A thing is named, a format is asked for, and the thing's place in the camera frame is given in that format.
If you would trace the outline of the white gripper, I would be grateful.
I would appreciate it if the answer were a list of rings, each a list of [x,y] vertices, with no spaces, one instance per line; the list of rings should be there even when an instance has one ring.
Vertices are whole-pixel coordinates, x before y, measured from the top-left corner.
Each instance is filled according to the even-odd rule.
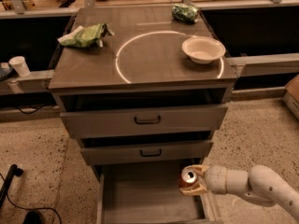
[[[226,194],[227,169],[222,166],[190,165],[188,170],[196,176],[205,177],[206,186],[181,187],[179,191],[187,196],[200,196],[207,193],[207,189],[216,194]]]

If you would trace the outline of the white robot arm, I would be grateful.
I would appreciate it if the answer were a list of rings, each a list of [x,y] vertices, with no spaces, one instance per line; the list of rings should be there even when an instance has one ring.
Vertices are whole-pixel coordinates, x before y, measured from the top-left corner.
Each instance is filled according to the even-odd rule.
[[[299,192],[264,165],[256,165],[248,172],[219,165],[186,166],[179,176],[179,191],[187,196],[200,196],[208,192],[232,194],[260,206],[278,204],[299,221]]]

